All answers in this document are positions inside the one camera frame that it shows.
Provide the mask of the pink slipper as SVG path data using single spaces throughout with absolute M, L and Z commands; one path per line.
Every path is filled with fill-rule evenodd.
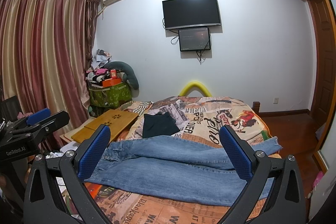
M 313 182 L 313 188 L 315 188 L 319 184 L 319 182 L 323 178 L 323 175 L 324 175 L 323 172 L 320 170 Z

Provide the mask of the orange box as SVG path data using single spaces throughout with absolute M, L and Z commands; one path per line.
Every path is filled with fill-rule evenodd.
M 102 86 L 104 88 L 107 87 L 111 87 L 111 86 L 115 86 L 122 83 L 122 79 L 121 78 L 115 78 L 115 79 L 106 79 L 102 82 Z

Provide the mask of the green camouflage storage bag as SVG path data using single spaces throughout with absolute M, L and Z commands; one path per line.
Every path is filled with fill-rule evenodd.
M 129 85 L 122 82 L 108 88 L 94 88 L 89 90 L 90 101 L 93 106 L 116 109 L 132 100 Z

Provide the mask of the blue denim jeans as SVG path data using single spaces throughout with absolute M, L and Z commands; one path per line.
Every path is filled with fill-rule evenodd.
M 232 206 L 246 185 L 223 147 L 166 135 L 110 143 L 88 182 L 213 206 Z

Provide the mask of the small wall monitor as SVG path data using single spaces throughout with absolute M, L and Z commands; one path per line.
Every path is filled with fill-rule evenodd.
M 211 36 L 208 27 L 185 28 L 178 31 L 181 52 L 208 51 L 211 49 Z

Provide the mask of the pile of clothes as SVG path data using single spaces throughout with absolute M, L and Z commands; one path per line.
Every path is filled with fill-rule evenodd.
M 89 86 L 102 86 L 102 82 L 110 78 L 110 72 L 104 66 L 112 61 L 110 53 L 98 49 L 92 59 L 90 68 L 86 71 L 86 81 Z

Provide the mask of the grey neck pillow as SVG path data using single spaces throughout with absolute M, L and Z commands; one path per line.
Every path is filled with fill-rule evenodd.
M 139 89 L 138 79 L 134 73 L 134 70 L 127 63 L 122 62 L 122 61 L 112 61 L 112 62 L 106 63 L 103 66 L 103 68 L 108 69 L 108 70 L 116 69 L 120 73 L 123 73 L 123 77 L 122 77 L 123 82 L 128 83 L 129 86 L 134 90 Z

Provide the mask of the yellow foam tube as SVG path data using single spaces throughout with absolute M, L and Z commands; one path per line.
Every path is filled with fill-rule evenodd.
M 197 90 L 204 97 L 212 97 L 210 91 L 206 88 L 204 84 L 199 81 L 191 81 L 189 82 L 179 93 L 179 96 L 185 97 L 190 94 L 192 91 Z

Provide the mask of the black wall television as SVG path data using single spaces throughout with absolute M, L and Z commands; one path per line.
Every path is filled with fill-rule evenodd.
M 165 0 L 162 9 L 166 30 L 221 25 L 217 0 Z

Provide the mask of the retro print bed blanket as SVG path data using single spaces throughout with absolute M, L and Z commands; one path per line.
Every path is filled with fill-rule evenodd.
M 174 136 L 220 148 L 219 129 L 230 124 L 250 145 L 276 141 L 267 125 L 247 104 L 230 97 L 170 97 L 155 103 L 131 101 L 97 118 L 89 118 L 66 134 L 72 143 L 108 125 L 112 139 L 141 139 L 149 115 L 169 113 L 179 128 Z M 227 206 L 210 206 L 126 192 L 87 183 L 87 189 L 110 223 L 217 223 Z

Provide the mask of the red gold striped curtain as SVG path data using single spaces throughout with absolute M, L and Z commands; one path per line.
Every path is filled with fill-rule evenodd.
M 100 0 L 1 0 L 1 88 L 17 97 L 24 113 L 44 108 L 70 115 L 48 137 L 51 149 L 61 135 L 88 119 L 85 81 L 92 62 Z

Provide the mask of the dark folded garment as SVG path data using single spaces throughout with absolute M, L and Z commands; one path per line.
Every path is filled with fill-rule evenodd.
M 144 115 L 143 138 L 152 138 L 160 135 L 171 136 L 179 131 L 180 129 L 177 127 L 175 119 L 169 113 Z

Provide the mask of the wooden door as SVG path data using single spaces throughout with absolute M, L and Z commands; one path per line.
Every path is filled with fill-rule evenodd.
M 322 126 L 331 110 L 335 87 L 335 36 L 329 0 L 307 0 L 313 20 L 317 69 L 311 117 Z

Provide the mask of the wooden bed post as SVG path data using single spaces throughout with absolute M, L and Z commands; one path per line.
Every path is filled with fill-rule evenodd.
M 259 113 L 260 111 L 260 102 L 259 101 L 254 101 L 252 103 L 252 110 L 255 112 L 255 113 Z

